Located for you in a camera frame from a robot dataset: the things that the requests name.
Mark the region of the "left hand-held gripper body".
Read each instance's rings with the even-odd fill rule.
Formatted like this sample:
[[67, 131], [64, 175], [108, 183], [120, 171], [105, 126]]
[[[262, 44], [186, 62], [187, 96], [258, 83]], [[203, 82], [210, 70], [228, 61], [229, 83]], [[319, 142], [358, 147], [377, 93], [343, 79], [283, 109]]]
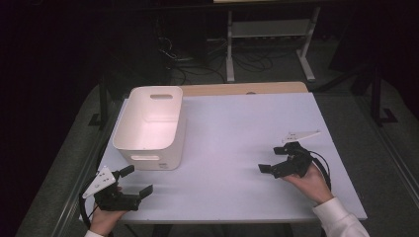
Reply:
[[95, 203], [102, 210], [138, 210], [141, 198], [137, 195], [127, 195], [119, 190], [118, 181], [107, 166], [103, 167], [93, 181], [82, 193], [83, 199], [94, 197]]

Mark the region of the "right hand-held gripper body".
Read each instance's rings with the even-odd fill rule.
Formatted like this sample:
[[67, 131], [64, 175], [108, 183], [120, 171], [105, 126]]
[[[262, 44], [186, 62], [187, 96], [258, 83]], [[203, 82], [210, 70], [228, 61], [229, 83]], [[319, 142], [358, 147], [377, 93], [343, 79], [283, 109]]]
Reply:
[[283, 139], [283, 146], [287, 150], [287, 160], [272, 166], [271, 173], [275, 178], [282, 178], [291, 174], [297, 174], [303, 177], [310, 164], [313, 162], [313, 157], [310, 152], [300, 145], [300, 142], [309, 137], [319, 134], [319, 130], [315, 131], [297, 131], [289, 132]]

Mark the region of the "white plastic storage bin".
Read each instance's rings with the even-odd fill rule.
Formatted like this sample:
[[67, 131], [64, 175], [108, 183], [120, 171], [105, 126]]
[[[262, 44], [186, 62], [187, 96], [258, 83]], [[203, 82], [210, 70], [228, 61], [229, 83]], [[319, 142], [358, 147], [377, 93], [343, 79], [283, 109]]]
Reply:
[[174, 170], [181, 163], [186, 124], [180, 87], [137, 87], [122, 109], [113, 145], [137, 170]]

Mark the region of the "person's left hand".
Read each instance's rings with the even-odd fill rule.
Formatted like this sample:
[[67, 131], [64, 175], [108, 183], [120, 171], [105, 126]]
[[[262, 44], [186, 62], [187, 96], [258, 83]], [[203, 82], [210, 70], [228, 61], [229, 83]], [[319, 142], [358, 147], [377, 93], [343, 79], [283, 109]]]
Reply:
[[102, 210], [96, 204], [88, 230], [109, 237], [118, 221], [126, 214], [126, 210], [107, 211]]

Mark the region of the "person's right hand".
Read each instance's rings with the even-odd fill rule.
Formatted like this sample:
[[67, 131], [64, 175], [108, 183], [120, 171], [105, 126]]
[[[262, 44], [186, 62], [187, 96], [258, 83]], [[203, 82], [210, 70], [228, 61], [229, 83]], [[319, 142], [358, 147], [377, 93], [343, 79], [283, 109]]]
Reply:
[[329, 190], [323, 175], [319, 169], [311, 164], [304, 177], [292, 174], [284, 177], [284, 180], [294, 185], [307, 198], [317, 204], [323, 204], [334, 198]]

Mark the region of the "wooden table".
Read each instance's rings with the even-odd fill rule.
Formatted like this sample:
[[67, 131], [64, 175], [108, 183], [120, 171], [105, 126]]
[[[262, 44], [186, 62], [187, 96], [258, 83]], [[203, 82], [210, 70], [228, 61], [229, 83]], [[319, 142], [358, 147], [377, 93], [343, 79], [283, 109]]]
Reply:
[[181, 86], [186, 97], [251, 94], [307, 93], [302, 82], [266, 82]]

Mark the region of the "person's right white sleeve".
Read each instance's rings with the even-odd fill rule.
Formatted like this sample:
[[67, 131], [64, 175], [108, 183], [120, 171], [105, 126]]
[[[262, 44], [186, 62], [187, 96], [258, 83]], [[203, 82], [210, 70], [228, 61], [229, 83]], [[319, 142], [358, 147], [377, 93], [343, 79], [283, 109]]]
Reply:
[[337, 197], [316, 206], [313, 212], [327, 237], [370, 237], [360, 220]]

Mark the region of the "black metal stand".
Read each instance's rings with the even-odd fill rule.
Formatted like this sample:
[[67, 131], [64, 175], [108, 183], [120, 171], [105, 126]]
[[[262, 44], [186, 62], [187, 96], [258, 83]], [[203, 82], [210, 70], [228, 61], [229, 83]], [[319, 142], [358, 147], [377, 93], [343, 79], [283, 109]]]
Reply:
[[106, 77], [102, 75], [99, 80], [99, 111], [90, 118], [89, 125], [97, 126], [102, 130], [108, 121], [108, 90]]
[[383, 108], [381, 102], [381, 78], [375, 67], [372, 80], [371, 116], [377, 126], [382, 127], [384, 123], [397, 122], [397, 118], [390, 109]]

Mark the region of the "white metal stand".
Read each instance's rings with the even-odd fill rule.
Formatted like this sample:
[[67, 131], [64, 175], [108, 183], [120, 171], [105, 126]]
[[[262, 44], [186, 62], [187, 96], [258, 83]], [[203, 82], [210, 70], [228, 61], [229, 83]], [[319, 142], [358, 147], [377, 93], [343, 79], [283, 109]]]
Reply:
[[225, 61], [227, 82], [232, 83], [235, 81], [232, 40], [258, 37], [304, 37], [304, 44], [298, 48], [295, 53], [306, 80], [308, 82], [314, 82], [315, 76], [306, 59], [306, 54], [311, 43], [320, 10], [320, 7], [315, 7], [309, 19], [253, 22], [233, 22], [232, 12], [229, 11], [227, 21], [227, 54]]

